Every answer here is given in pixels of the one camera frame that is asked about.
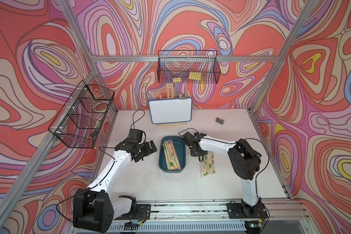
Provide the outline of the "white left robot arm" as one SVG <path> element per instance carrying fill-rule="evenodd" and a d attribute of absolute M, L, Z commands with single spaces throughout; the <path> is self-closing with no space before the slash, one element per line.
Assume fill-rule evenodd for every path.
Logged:
<path fill-rule="evenodd" d="M 113 188 L 131 162 L 139 162 L 155 153 L 154 142 L 146 141 L 142 130 L 130 129 L 128 137 L 114 148 L 114 154 L 103 171 L 86 189 L 77 190 L 73 196 L 75 228 L 106 233 L 116 219 L 126 219 L 130 229 L 135 229 L 150 217 L 151 206 L 139 205 L 136 197 L 113 195 Z"/>

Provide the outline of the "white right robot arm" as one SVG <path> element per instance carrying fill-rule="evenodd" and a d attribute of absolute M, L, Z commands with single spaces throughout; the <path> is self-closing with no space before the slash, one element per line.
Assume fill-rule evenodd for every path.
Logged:
<path fill-rule="evenodd" d="M 238 206 L 239 211 L 246 217 L 253 218 L 258 210 L 262 210 L 263 203 L 256 185 L 261 154 L 254 150 L 247 140 L 224 141 L 199 132 L 186 132 L 181 137 L 190 149 L 192 157 L 203 157 L 209 152 L 228 157 L 233 171 L 241 179 L 243 198 Z"/>

